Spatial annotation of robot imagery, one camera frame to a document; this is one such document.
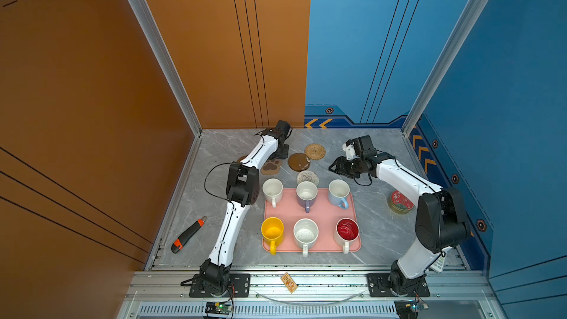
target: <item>gray marble surface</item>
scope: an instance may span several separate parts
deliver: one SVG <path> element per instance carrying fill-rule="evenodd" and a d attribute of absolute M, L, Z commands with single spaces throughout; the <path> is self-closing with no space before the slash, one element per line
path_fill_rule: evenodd
<path fill-rule="evenodd" d="M 159 266 L 198 267 L 209 257 L 220 231 L 226 202 L 207 194 L 203 188 L 205 176 L 215 165 L 236 161 L 248 154 L 258 143 L 260 137 L 254 133 L 260 130 L 204 130 L 197 158 L 185 186 L 183 197 L 176 210 L 174 221 L 167 234 L 164 253 Z M 319 143 L 327 153 L 320 160 L 312 160 L 308 170 L 315 172 L 320 179 L 319 187 L 326 188 L 330 181 L 342 178 L 351 187 L 358 224 L 361 230 L 362 247 L 358 252 L 309 253 L 303 258 L 301 253 L 277 253 L 270 255 L 262 247 L 260 225 L 264 220 L 262 197 L 251 207 L 238 235 L 234 250 L 234 265 L 378 265 L 390 266 L 400 258 L 415 239 L 416 209 L 405 215 L 398 215 L 387 205 L 387 198 L 394 188 L 377 179 L 371 186 L 359 186 L 353 180 L 340 177 L 328 170 L 329 165 L 344 152 L 341 146 L 348 139 L 370 135 L 374 147 L 397 157 L 408 169 L 416 171 L 416 159 L 408 151 L 400 130 L 386 128 L 372 129 L 297 129 L 287 139 L 290 153 L 303 152 L 311 143 Z M 207 179 L 207 189 L 216 195 L 226 196 L 225 187 L 228 165 L 216 168 Z M 260 185 L 268 178 L 278 178 L 284 188 L 296 187 L 294 172 L 284 161 L 277 175 L 260 174 Z M 368 179 L 359 182 L 367 183 Z M 190 224 L 199 217 L 208 220 L 201 230 L 189 240 L 187 245 L 174 254 L 170 246 Z M 457 252 L 448 254 L 446 265 L 460 265 L 462 261 Z"/>

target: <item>mug handle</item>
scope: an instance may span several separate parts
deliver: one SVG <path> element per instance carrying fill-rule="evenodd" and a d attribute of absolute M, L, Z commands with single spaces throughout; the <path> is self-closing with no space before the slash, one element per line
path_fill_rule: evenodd
<path fill-rule="evenodd" d="M 341 198 L 341 204 L 338 205 L 342 209 L 348 209 L 349 203 L 346 201 L 346 197 Z"/>

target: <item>tray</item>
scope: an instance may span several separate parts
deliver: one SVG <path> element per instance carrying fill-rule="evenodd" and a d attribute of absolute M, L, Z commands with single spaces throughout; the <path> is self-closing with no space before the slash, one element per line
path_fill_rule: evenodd
<path fill-rule="evenodd" d="M 318 188 L 317 198 L 315 204 L 311 206 L 311 212 L 305 213 L 305 209 L 301 207 L 297 201 L 297 193 L 294 188 L 284 188 L 283 198 L 275 208 L 272 207 L 272 203 L 266 202 L 264 205 L 264 219 L 270 217 L 278 217 L 283 222 L 283 242 L 277 248 L 279 253 L 294 253 L 301 252 L 302 250 L 297 247 L 293 236 L 293 226 L 295 222 L 299 221 L 301 218 L 309 218 L 317 224 L 319 228 L 319 237 L 313 248 L 309 249 L 309 252 L 314 253 L 327 253 L 327 252 L 343 252 L 343 247 L 339 246 L 335 239 L 333 238 L 333 233 L 335 231 L 335 226 L 337 222 L 342 218 L 350 218 L 354 221 L 356 219 L 356 212 L 354 211 L 353 196 L 351 193 L 346 197 L 349 202 L 348 209 L 342 209 L 337 206 L 333 206 L 329 203 L 327 195 L 329 193 L 328 188 Z M 270 246 L 264 240 L 262 240 L 262 245 L 264 250 L 270 251 Z M 362 242 L 360 237 L 351 244 L 351 252 L 357 252 L 360 250 Z"/>

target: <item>cup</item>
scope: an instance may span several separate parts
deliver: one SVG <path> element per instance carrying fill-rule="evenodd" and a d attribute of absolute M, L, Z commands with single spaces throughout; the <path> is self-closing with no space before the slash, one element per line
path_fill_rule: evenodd
<path fill-rule="evenodd" d="M 309 213 L 317 197 L 317 186 L 311 181 L 303 181 L 297 185 L 297 203 Z"/>
<path fill-rule="evenodd" d="M 270 254 L 276 254 L 276 248 L 284 240 L 284 224 L 281 219 L 276 217 L 267 218 L 262 223 L 262 237 L 266 243 L 270 244 Z"/>
<path fill-rule="evenodd" d="M 351 244 L 360 236 L 358 224 L 350 219 L 343 218 L 335 226 L 335 241 L 343 247 L 345 254 L 349 253 Z"/>
<path fill-rule="evenodd" d="M 333 206 L 348 209 L 349 202 L 346 200 L 346 197 L 350 192 L 351 188 L 349 187 L 349 184 L 340 179 L 333 180 L 329 184 L 329 202 Z"/>
<path fill-rule="evenodd" d="M 275 208 L 276 203 L 280 202 L 284 196 L 284 187 L 280 180 L 269 179 L 262 185 L 262 192 L 264 197 L 266 197 L 266 201 L 271 202 L 272 207 Z"/>
<path fill-rule="evenodd" d="M 303 257 L 307 257 L 307 250 L 311 249 L 319 236 L 319 227 L 309 218 L 297 221 L 293 227 L 295 243 L 303 249 Z"/>

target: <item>yellow chevron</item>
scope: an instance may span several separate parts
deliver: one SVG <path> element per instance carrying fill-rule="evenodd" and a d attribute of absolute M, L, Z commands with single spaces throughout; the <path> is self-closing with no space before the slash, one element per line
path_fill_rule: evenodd
<path fill-rule="evenodd" d="M 307 127 L 307 128 L 313 128 L 313 127 L 311 127 L 311 124 L 312 124 L 313 122 L 317 121 L 317 120 L 318 120 L 318 118 L 312 119 L 311 121 L 309 121 L 309 122 L 305 125 L 305 127 Z"/>
<path fill-rule="evenodd" d="M 421 152 L 429 152 L 429 149 L 425 147 L 419 147 L 418 150 L 419 152 L 417 153 L 417 158 L 421 161 Z"/>
<path fill-rule="evenodd" d="M 326 120 L 325 122 L 323 122 L 322 124 L 319 125 L 319 127 L 321 128 L 327 128 L 327 126 L 325 126 L 326 124 L 328 124 L 330 121 L 332 121 L 332 118 L 329 118 L 328 120 Z"/>
<path fill-rule="evenodd" d="M 418 135 L 413 136 L 413 148 L 414 149 L 416 148 L 416 139 L 422 139 L 423 140 L 423 137 L 418 136 Z"/>
<path fill-rule="evenodd" d="M 428 164 L 433 164 L 433 165 L 437 165 L 437 163 L 435 162 L 435 160 L 431 160 L 431 159 L 427 159 L 425 158 L 425 174 L 427 174 L 427 166 Z"/>

